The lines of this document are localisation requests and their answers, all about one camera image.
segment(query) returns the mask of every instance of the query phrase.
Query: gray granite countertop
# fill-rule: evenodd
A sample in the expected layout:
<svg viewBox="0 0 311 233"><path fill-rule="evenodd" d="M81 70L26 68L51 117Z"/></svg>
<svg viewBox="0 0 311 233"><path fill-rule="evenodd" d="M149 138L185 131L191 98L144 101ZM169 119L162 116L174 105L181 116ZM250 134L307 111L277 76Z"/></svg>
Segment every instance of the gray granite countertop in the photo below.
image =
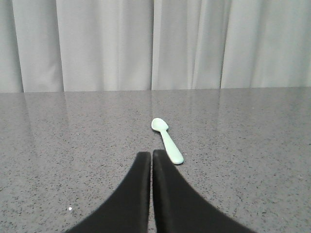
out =
<svg viewBox="0 0 311 233"><path fill-rule="evenodd" d="M218 209L259 233L311 232L311 88L0 94L0 232L88 216L138 151L164 148L154 117Z"/></svg>

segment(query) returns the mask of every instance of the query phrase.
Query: countertop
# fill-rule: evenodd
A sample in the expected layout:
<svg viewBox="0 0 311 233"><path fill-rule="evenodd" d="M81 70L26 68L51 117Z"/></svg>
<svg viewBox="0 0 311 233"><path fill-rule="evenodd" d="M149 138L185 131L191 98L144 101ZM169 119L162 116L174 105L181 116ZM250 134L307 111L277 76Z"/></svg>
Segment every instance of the countertop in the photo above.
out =
<svg viewBox="0 0 311 233"><path fill-rule="evenodd" d="M0 94L0 232L88 216L138 151L164 148L155 117L207 201L258 233L311 232L311 88Z"/></svg>

